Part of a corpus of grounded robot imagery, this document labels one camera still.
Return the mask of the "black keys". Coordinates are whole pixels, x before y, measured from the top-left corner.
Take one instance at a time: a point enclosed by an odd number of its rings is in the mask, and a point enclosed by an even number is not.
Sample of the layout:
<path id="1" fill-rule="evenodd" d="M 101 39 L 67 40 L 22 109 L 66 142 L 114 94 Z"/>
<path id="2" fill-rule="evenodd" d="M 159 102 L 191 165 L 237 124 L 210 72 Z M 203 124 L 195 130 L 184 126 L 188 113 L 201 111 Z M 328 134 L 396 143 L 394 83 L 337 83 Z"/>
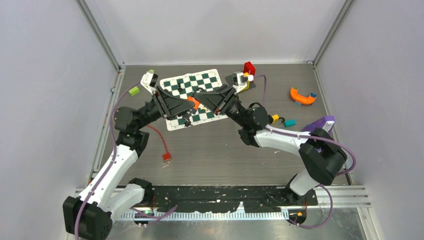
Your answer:
<path id="1" fill-rule="evenodd" d="M 191 111 L 187 111 L 182 114 L 182 118 L 184 119 L 184 126 L 186 128 L 192 125 L 191 117 L 192 117 Z"/>

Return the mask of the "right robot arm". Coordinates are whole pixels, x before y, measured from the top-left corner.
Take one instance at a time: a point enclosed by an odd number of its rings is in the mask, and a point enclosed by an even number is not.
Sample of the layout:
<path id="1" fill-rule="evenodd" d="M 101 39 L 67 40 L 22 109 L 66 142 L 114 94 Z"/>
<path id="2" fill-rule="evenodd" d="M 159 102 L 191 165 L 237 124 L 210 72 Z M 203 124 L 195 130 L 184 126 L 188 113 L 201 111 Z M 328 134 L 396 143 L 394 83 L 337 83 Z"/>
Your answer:
<path id="1" fill-rule="evenodd" d="M 265 107 L 257 102 L 244 107 L 233 87 L 223 85 L 217 91 L 198 91 L 193 98 L 190 101 L 168 94 L 165 106 L 171 110 L 170 116 L 182 115 L 199 102 L 214 114 L 224 114 L 241 126 L 238 134 L 246 145 L 274 148 L 301 158 L 304 170 L 296 174 L 284 189 L 285 198 L 291 205 L 299 205 L 309 190 L 319 185 L 331 185 L 348 159 L 347 148 L 334 141 L 325 129 L 291 131 L 272 127 L 271 116 Z"/>

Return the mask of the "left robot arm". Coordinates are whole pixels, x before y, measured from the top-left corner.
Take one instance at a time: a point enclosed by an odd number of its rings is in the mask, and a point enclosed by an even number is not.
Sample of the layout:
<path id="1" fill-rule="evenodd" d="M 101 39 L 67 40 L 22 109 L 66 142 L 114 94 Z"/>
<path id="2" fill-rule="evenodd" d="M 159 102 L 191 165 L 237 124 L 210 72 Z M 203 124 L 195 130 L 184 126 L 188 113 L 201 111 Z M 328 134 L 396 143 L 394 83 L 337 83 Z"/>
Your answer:
<path id="1" fill-rule="evenodd" d="M 105 240 L 113 223 L 131 207 L 148 207 L 153 202 L 152 184 L 135 178 L 119 193 L 114 193 L 128 169 L 140 158 L 150 134 L 140 129 L 160 118 L 171 119 L 195 107 L 193 101 L 173 96 L 160 86 L 152 91 L 151 101 L 139 109 L 115 107 L 110 118 L 114 146 L 107 162 L 77 197 L 63 202 L 65 230 L 75 239 Z"/>

